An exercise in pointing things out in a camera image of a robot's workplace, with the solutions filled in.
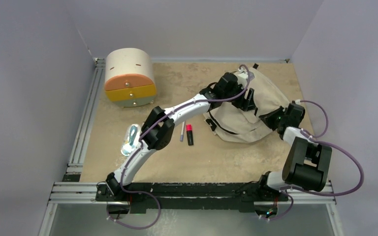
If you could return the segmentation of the beige canvas student backpack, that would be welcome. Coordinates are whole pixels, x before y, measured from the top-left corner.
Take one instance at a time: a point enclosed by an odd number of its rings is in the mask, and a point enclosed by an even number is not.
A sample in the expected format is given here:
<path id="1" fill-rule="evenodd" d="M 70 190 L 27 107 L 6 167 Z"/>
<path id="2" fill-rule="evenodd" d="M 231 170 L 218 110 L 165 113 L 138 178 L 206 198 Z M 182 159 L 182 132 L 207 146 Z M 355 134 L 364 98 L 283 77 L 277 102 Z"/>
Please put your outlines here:
<path id="1" fill-rule="evenodd" d="M 253 101 L 255 108 L 242 111 L 229 102 L 207 113 L 204 113 L 205 122 L 212 133 L 223 141 L 250 144 L 261 140 L 273 132 L 261 119 L 279 108 L 289 105 L 288 98 L 265 75 L 257 69 L 257 64 L 249 68 L 254 78 L 249 84 L 254 89 Z"/>

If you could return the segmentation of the black pink highlighter marker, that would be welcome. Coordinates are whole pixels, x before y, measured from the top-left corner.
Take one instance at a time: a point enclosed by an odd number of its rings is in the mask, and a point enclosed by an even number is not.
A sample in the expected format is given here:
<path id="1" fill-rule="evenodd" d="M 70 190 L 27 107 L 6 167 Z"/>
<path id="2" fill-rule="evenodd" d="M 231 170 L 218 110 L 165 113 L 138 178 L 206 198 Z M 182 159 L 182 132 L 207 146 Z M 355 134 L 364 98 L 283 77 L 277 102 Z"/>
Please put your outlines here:
<path id="1" fill-rule="evenodd" d="M 187 134 L 188 145 L 193 146 L 194 141 L 193 141 L 193 131 L 192 131 L 192 125 L 191 124 L 186 124 L 186 134 Z"/>

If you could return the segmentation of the purple grey marker pen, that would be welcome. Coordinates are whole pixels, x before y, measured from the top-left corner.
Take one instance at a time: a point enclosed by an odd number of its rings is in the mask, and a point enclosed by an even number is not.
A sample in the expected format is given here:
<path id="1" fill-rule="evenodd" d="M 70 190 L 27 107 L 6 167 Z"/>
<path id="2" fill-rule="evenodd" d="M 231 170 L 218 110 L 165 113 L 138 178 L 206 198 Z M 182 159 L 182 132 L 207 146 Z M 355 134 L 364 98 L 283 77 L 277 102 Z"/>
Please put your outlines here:
<path id="1" fill-rule="evenodd" d="M 184 121 L 182 123 L 182 128 L 181 128 L 180 142 L 183 142 L 183 140 L 184 140 L 185 130 L 186 130 L 186 122 Z"/>

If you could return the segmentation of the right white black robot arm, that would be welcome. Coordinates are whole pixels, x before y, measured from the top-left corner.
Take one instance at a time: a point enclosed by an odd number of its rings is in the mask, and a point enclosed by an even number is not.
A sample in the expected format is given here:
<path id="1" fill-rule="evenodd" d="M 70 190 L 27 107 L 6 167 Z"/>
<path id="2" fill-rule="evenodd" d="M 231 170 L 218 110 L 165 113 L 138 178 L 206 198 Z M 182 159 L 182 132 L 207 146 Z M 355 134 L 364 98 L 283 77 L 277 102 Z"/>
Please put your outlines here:
<path id="1" fill-rule="evenodd" d="M 294 102 L 288 107 L 261 115 L 259 118 L 290 145 L 282 170 L 268 171 L 259 179 L 257 195 L 263 200 L 273 197 L 277 190 L 299 187 L 320 192 L 327 182 L 332 155 L 331 147 L 317 144 L 299 128 L 305 108 Z"/>

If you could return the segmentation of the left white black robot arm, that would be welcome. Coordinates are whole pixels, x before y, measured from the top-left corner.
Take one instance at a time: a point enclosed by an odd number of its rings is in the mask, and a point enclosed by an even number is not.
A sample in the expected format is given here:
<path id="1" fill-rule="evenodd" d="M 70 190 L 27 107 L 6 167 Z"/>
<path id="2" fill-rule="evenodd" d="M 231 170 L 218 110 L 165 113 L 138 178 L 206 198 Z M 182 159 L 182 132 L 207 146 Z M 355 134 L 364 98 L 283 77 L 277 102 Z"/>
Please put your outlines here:
<path id="1" fill-rule="evenodd" d="M 126 186 L 132 183 L 151 155 L 170 143 L 176 126 L 219 107 L 223 102 L 243 100 L 246 93 L 252 93 L 249 83 L 253 79 L 254 74 L 248 70 L 240 70 L 238 74 L 226 72 L 218 82 L 203 88 L 193 98 L 167 109 L 156 106 L 142 125 L 132 124 L 121 146 L 126 161 L 106 178 L 108 195 L 114 201 L 123 200 L 127 195 Z"/>

